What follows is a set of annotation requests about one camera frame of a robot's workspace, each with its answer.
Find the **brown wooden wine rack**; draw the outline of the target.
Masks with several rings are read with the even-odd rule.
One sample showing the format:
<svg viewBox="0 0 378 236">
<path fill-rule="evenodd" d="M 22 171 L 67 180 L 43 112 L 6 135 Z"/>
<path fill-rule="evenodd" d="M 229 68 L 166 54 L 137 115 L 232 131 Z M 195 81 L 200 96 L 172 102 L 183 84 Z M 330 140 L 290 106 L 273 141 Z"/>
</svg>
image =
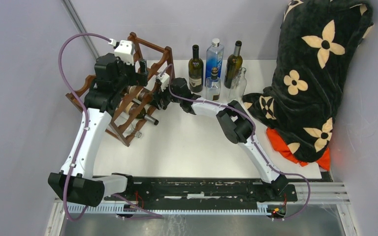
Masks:
<svg viewBox="0 0 378 236">
<path fill-rule="evenodd" d="M 143 40 L 131 32 L 127 40 L 132 41 L 135 45 L 134 51 L 134 65 L 136 72 L 139 72 L 139 60 L 144 59 L 141 53 L 140 45 L 146 46 L 152 50 L 162 53 L 162 58 L 148 67 L 148 81 L 159 74 L 159 69 L 164 64 L 171 65 L 173 63 L 172 49 L 169 46 L 160 47 L 156 44 Z M 93 108 L 107 111 L 111 115 L 109 122 L 110 130 L 106 130 L 108 134 L 117 138 L 125 146 L 129 146 L 134 137 L 123 135 L 123 132 L 137 119 L 136 114 L 129 116 L 125 113 L 126 106 L 134 101 L 135 94 L 139 92 L 143 86 L 137 86 L 138 89 L 132 94 L 126 94 L 125 88 L 127 84 L 127 64 L 125 64 L 114 53 L 100 56 L 96 59 L 94 66 L 95 75 L 89 75 L 85 79 L 85 83 L 79 90 L 74 90 L 66 97 L 70 102 L 79 110 L 83 111 L 84 108 Z M 159 85 L 154 85 L 151 91 L 153 94 L 159 89 Z M 138 110 L 146 109 L 147 114 L 151 115 L 156 109 L 151 105 L 147 98 L 140 101 Z M 139 119 L 135 129 L 139 131 L 147 121 Z"/>
</svg>

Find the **green wine bottle brown label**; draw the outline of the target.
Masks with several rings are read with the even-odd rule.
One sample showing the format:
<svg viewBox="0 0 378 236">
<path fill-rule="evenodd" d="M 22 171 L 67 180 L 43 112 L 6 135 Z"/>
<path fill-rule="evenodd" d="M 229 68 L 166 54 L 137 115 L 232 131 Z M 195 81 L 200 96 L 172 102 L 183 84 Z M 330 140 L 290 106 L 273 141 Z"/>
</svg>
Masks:
<svg viewBox="0 0 378 236">
<path fill-rule="evenodd" d="M 151 115 L 147 114 L 146 109 L 142 108 L 138 110 L 139 103 L 131 101 L 125 108 L 125 113 L 129 116 L 136 114 L 136 118 L 138 119 L 145 119 L 146 121 L 151 122 L 154 125 L 158 125 L 159 121 L 152 117 Z"/>
</svg>

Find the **clear square bottle black cap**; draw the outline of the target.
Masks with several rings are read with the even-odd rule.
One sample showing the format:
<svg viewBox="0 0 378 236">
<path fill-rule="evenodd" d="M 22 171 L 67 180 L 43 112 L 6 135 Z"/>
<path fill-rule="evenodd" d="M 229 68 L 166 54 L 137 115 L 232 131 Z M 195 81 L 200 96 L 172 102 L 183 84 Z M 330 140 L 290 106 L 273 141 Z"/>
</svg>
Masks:
<svg viewBox="0 0 378 236">
<path fill-rule="evenodd" d="M 206 99 L 218 101 L 221 93 L 221 79 L 218 76 L 218 68 L 213 67 L 211 76 L 206 79 Z"/>
</svg>

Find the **blue square glass bottle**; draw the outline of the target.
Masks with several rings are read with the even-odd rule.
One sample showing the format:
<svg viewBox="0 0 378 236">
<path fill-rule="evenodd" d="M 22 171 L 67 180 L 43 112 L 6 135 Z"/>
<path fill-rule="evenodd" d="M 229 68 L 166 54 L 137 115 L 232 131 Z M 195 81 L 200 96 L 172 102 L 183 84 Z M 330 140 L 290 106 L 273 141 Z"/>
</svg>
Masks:
<svg viewBox="0 0 378 236">
<path fill-rule="evenodd" d="M 223 61 L 224 46 L 218 38 L 214 38 L 211 46 L 206 51 L 206 70 L 205 77 L 211 77 L 213 67 L 218 69 L 218 77 L 221 76 L 221 67 Z"/>
</svg>

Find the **clear round glass bottle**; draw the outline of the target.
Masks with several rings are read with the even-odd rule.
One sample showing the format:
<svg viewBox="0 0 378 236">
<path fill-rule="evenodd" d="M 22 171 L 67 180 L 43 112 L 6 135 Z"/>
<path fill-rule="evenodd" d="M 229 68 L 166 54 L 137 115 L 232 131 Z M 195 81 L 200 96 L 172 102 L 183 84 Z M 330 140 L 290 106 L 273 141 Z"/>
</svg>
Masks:
<svg viewBox="0 0 378 236">
<path fill-rule="evenodd" d="M 246 68 L 241 67 L 237 76 L 232 80 L 228 96 L 229 101 L 242 101 L 242 97 L 247 87 L 247 79 L 245 78 L 246 71 Z"/>
</svg>

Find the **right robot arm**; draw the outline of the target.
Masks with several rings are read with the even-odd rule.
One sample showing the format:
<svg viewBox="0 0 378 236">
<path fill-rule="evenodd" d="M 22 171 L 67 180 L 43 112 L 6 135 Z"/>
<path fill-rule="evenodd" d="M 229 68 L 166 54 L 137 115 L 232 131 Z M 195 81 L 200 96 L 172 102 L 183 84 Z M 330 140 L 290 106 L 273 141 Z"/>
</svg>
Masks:
<svg viewBox="0 0 378 236">
<path fill-rule="evenodd" d="M 225 104 L 204 99 L 190 91 L 184 78 L 156 76 L 156 85 L 159 85 L 159 100 L 163 107 L 171 102 L 178 103 L 186 113 L 216 118 L 225 137 L 239 145 L 258 170 L 265 185 L 265 196 L 276 201 L 284 195 L 288 180 L 259 143 L 255 123 L 238 101 Z"/>
</svg>

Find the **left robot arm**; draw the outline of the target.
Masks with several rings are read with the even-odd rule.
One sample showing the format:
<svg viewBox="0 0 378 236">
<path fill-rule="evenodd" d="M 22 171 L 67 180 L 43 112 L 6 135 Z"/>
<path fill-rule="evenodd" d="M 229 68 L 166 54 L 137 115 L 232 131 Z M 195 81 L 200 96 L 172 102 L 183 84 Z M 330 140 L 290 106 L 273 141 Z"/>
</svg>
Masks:
<svg viewBox="0 0 378 236">
<path fill-rule="evenodd" d="M 128 86 L 148 83 L 147 62 L 139 60 L 139 71 L 124 56 L 108 53 L 97 58 L 95 76 L 82 105 L 82 121 L 66 162 L 58 173 L 50 173 L 48 184 L 56 195 L 70 203 L 96 207 L 102 199 L 116 193 L 122 200 L 130 200 L 135 187 L 122 174 L 95 178 L 93 169 L 101 138 L 111 124 L 115 110 Z"/>
</svg>

